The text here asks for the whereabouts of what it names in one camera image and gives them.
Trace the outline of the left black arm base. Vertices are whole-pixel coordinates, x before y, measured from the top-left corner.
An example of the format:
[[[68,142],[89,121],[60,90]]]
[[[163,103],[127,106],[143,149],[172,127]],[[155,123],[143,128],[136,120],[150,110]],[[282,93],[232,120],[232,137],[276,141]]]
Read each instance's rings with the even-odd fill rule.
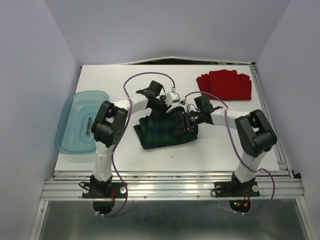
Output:
[[[128,200],[126,186],[120,182],[108,183],[107,187],[96,190],[90,182],[80,182],[82,198],[93,200],[92,208],[96,216],[116,217],[123,210]]]

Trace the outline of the green plaid skirt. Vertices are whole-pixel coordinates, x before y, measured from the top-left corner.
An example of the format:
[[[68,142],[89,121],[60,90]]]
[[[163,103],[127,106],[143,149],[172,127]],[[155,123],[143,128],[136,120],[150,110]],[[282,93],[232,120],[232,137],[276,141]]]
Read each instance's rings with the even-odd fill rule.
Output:
[[[180,120],[183,107],[177,106],[162,116],[149,116],[139,119],[139,124],[134,126],[140,144],[145,150],[165,148],[176,145],[187,144],[198,139],[199,128],[194,131],[185,132],[182,135],[174,135],[174,130]]]

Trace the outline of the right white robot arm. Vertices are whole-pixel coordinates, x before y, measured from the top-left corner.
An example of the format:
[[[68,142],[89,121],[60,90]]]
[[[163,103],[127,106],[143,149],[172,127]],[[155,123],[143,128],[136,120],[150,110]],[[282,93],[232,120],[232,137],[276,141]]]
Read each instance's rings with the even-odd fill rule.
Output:
[[[230,134],[237,131],[242,154],[237,151],[234,140],[230,142],[239,160],[239,165],[232,173],[230,181],[214,183],[212,193],[215,197],[240,196],[246,192],[259,196],[256,175],[260,172],[270,174],[260,167],[262,159],[277,143],[278,138],[263,111],[257,109],[251,112],[229,111],[228,106],[214,107],[208,96],[203,94],[194,99],[197,109],[185,109],[179,113],[179,119],[173,130],[174,136],[182,136],[194,132],[200,124],[224,126]]]

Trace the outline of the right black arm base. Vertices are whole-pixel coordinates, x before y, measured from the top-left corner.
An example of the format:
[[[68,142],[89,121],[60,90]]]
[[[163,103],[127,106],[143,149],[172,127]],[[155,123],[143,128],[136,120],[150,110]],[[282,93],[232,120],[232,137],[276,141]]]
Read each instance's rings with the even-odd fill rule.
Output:
[[[241,183],[233,173],[230,181],[213,183],[210,195],[215,198],[232,198],[230,208],[240,214],[247,214],[251,208],[251,198],[259,197],[260,190],[255,177],[248,182]]]

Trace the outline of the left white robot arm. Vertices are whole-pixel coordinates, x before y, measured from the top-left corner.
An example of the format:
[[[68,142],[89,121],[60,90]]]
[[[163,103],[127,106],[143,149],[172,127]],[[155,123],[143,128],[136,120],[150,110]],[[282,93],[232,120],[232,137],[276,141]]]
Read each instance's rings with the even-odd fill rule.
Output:
[[[95,140],[96,160],[90,176],[88,189],[100,197],[111,193],[112,158],[120,143],[132,114],[151,109],[157,115],[164,114],[171,103],[166,102],[166,95],[161,95],[163,85],[151,81],[149,86],[137,90],[127,98],[117,102],[104,101],[91,126]]]

